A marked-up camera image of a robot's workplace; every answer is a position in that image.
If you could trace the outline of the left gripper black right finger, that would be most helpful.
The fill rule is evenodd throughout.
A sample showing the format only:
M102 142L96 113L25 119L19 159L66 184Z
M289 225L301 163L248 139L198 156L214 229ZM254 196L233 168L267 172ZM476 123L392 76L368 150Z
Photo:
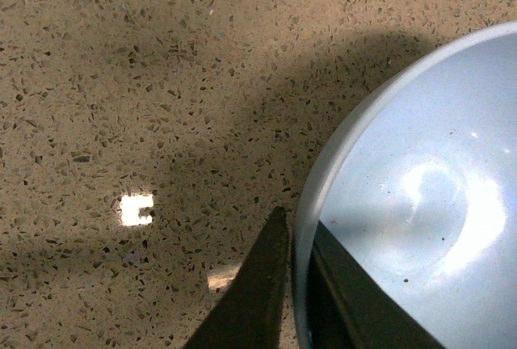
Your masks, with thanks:
M391 299L322 223L309 264L314 348L442 348Z

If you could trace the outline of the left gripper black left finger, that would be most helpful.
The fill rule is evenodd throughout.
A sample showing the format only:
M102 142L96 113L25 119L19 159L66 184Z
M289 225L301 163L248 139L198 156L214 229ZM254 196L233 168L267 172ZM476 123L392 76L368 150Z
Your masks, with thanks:
M276 207L226 293L185 348L277 348L289 249L287 213Z

